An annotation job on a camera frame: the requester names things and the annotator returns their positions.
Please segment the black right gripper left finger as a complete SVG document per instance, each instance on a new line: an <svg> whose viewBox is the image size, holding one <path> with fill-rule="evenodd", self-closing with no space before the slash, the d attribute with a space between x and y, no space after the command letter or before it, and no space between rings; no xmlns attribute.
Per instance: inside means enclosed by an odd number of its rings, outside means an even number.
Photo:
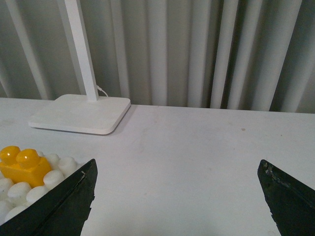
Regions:
<svg viewBox="0 0 315 236"><path fill-rule="evenodd" d="M96 161L87 162L0 227L2 236L79 236L95 199Z"/></svg>

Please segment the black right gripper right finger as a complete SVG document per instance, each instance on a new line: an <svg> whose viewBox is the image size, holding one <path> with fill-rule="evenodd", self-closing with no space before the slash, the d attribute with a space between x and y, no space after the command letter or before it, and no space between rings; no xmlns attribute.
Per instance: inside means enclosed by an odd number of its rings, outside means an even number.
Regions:
<svg viewBox="0 0 315 236"><path fill-rule="evenodd" d="M315 234L315 191L262 159L258 179L273 220L282 236Z"/></svg>

